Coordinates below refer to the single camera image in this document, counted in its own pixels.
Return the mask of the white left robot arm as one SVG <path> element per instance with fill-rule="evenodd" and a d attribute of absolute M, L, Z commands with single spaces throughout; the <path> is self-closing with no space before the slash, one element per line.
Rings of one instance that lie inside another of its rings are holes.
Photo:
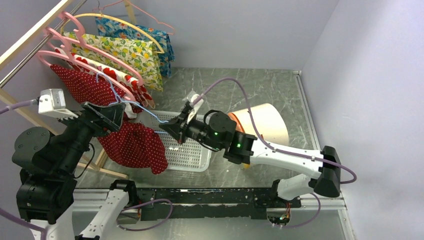
<path fill-rule="evenodd" d="M 80 234 L 74 233 L 74 171 L 92 138 L 121 128 L 125 108 L 124 103 L 99 106 L 90 102 L 82 104 L 80 113 L 49 108 L 46 114 L 66 126 L 62 134 L 36 126 L 18 136 L 12 155 L 12 162 L 21 167 L 21 186 L 16 193 L 18 223 L 30 228 L 35 239 L 100 240 L 124 208 L 139 202 L 133 181 L 116 180 L 94 219 Z"/>

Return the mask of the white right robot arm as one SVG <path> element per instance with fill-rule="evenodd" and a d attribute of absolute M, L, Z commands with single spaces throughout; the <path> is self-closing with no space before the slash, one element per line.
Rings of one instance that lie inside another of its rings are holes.
<path fill-rule="evenodd" d="M 210 110 L 203 120 L 196 120 L 189 119 L 192 112 L 193 107 L 186 102 L 179 115 L 160 123 L 159 128 L 180 145 L 192 139 L 213 152 L 224 150 L 223 158 L 237 165 L 262 164 L 299 173 L 273 182 L 269 199 L 275 207 L 304 194 L 340 196 L 341 164 L 333 147 L 305 150 L 279 145 L 247 133 L 230 113 Z"/>

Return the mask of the blue wire hanger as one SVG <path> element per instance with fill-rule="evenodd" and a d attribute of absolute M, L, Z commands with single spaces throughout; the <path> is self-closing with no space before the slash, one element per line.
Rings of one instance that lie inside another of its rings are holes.
<path fill-rule="evenodd" d="M 110 84 L 110 89 L 112 90 L 112 92 L 113 92 L 113 94 L 114 94 L 114 97 L 115 97 L 115 99 L 116 99 L 116 101 L 115 102 L 113 102 L 113 103 L 110 103 L 109 105 L 112 105 L 112 104 L 117 104 L 117 103 L 128 103 L 128 104 L 133 104 L 133 105 L 135 105 L 135 106 L 137 106 L 137 107 L 139 107 L 139 108 L 141 108 L 144 112 L 146 112 L 146 113 L 148 113 L 148 114 L 150 114 L 152 117 L 154 117 L 159 123 L 161 123 L 161 124 L 163 124 L 163 123 L 168 123 L 168 121 L 167 120 L 161 120 L 156 114 L 154 114 L 153 112 L 151 112 L 150 110 L 148 110 L 147 108 L 145 108 L 145 107 L 143 107 L 142 105 L 140 105 L 137 101 L 131 101 L 131 100 L 123 100 L 123 98 L 122 97 L 120 97 L 119 95 L 118 95 L 118 93 L 116 92 L 116 90 L 115 90 L 115 88 L 114 88 L 114 84 L 113 84 L 113 82 L 112 82 L 112 79 L 111 78 L 109 78 L 109 76 L 107 76 L 106 74 L 104 74 L 103 72 L 98 72 L 96 75 L 95 75 L 95 79 L 96 79 L 96 82 L 98 83 L 99 82 L 99 77 L 100 76 L 102 76 L 104 79 L 105 79 L 105 81 L 107 81 L 109 84 Z"/>

